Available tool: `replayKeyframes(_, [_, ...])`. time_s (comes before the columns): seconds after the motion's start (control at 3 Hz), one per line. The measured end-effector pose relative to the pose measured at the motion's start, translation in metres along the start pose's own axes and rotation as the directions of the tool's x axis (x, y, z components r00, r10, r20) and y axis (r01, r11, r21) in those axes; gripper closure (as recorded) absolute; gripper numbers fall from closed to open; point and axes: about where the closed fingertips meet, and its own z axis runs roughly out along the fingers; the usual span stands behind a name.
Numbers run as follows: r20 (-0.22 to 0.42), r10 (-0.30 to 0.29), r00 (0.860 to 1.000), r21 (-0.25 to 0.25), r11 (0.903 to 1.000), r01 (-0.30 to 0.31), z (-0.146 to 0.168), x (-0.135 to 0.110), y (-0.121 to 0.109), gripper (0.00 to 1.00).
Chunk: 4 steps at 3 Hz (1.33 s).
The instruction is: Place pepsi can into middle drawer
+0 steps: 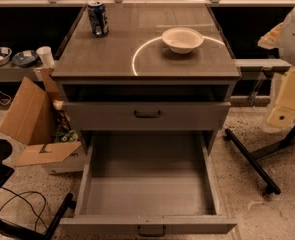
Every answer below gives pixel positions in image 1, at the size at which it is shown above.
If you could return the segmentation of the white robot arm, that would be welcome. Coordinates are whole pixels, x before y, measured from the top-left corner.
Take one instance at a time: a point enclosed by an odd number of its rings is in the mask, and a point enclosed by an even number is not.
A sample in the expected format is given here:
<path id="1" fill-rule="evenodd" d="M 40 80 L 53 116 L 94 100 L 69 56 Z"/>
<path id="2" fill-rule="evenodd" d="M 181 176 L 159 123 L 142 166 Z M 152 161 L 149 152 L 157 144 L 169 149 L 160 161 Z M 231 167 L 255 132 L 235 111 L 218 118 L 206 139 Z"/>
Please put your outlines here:
<path id="1" fill-rule="evenodd" d="M 280 59 L 290 65 L 265 118 L 268 127 L 287 128 L 295 119 L 295 6 L 281 23 L 259 39 L 258 46 L 277 48 Z"/>

